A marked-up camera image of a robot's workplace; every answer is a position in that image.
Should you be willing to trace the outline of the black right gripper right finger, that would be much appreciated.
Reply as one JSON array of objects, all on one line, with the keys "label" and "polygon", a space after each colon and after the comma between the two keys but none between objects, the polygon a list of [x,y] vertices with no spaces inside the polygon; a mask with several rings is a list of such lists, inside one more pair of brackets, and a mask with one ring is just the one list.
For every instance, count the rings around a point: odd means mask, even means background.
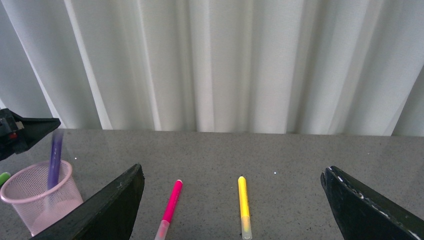
[{"label": "black right gripper right finger", "polygon": [[336,166],[320,176],[345,240],[422,240],[424,221]]}]

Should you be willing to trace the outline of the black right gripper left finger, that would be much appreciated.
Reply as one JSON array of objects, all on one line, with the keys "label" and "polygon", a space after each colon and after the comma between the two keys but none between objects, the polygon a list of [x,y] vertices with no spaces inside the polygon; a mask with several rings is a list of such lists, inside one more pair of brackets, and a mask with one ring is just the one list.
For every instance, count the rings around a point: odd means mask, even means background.
[{"label": "black right gripper left finger", "polygon": [[137,163],[75,208],[33,236],[34,240],[128,240],[145,186]]}]

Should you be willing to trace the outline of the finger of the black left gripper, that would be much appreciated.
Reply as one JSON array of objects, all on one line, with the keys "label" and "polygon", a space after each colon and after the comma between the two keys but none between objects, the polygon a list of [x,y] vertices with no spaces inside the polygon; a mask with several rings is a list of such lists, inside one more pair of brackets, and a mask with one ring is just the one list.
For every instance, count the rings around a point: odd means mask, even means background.
[{"label": "finger of the black left gripper", "polygon": [[0,159],[28,151],[61,125],[58,118],[22,117],[8,108],[0,110]]}]

